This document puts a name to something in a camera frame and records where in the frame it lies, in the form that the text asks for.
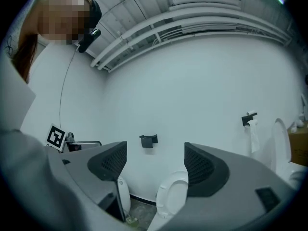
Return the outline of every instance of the ceiling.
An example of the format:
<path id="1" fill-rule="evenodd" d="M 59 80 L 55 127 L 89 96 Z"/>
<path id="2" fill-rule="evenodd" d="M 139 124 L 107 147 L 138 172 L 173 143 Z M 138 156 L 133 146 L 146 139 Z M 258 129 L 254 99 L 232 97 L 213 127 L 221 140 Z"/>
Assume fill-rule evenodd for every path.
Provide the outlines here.
<path id="1" fill-rule="evenodd" d="M 151 18 L 155 15 L 169 11 L 172 6 L 172 0 L 96 0 L 102 11 L 102 18 L 97 25 L 101 30 L 101 36 L 96 39 L 89 47 L 87 52 L 97 57 L 108 45 L 110 45 L 121 34 L 125 33 L 135 25 Z M 292 24 L 292 17 L 277 0 L 241 0 L 239 9 L 242 12 L 257 16 L 287 32 L 291 37 L 298 37 L 296 29 Z M 166 20 L 155 24 L 161 26 L 167 23 Z M 150 26 L 140 30 L 133 36 L 128 38 L 132 40 L 134 37 L 151 30 Z M 156 40 L 155 35 L 151 35 L 146 39 L 138 42 L 132 47 L 115 57 L 106 66 L 113 68 L 118 62 L 132 55 L 135 51 L 143 49 L 147 45 L 152 45 Z"/>

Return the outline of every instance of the qr code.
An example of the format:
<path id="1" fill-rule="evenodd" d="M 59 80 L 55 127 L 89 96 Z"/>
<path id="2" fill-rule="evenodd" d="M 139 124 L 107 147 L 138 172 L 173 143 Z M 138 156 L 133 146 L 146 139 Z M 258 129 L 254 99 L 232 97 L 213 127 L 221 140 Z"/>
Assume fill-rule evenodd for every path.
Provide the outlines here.
<path id="1" fill-rule="evenodd" d="M 62 151 L 65 137 L 66 132 L 52 124 L 47 135 L 46 143 L 57 150 Z"/>

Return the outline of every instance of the hair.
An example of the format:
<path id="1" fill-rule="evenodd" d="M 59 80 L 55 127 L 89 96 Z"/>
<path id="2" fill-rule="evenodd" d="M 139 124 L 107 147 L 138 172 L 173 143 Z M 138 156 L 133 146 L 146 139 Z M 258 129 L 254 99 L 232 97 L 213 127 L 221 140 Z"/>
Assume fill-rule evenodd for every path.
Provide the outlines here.
<path id="1" fill-rule="evenodd" d="M 92 5 L 92 0 L 86 1 L 90 4 L 90 6 Z M 12 58 L 12 63 L 15 66 L 17 72 L 26 82 L 37 46 L 38 35 L 28 35 L 26 36 L 21 47 L 18 49 L 17 53 Z"/>

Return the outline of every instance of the black toilet paper holder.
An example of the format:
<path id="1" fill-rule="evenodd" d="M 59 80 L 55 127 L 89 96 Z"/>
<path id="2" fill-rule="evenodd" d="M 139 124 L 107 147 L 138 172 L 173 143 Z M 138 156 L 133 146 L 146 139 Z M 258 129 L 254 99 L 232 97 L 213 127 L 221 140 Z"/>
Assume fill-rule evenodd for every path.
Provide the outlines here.
<path id="1" fill-rule="evenodd" d="M 139 136 L 141 138 L 141 145 L 143 148 L 153 148 L 153 143 L 158 143 L 157 134 L 150 136 Z"/>
<path id="2" fill-rule="evenodd" d="M 251 115 L 247 115 L 247 116 L 242 116 L 242 122 L 243 122 L 243 126 L 249 126 L 249 121 L 254 119 L 254 116 L 257 115 L 258 113 L 255 112 Z"/>

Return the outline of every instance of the floor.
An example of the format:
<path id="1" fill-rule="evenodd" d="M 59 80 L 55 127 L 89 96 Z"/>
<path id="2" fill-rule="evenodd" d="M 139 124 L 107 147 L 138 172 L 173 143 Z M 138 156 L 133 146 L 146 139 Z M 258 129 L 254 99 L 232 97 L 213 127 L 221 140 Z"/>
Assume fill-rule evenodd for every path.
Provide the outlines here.
<path id="1" fill-rule="evenodd" d="M 146 231 L 155 214 L 156 214 L 156 206 L 148 205 L 143 202 L 140 202 L 135 199 L 130 199 L 130 212 L 129 215 L 132 219 L 137 218 L 138 220 L 128 224 L 135 230 Z"/>

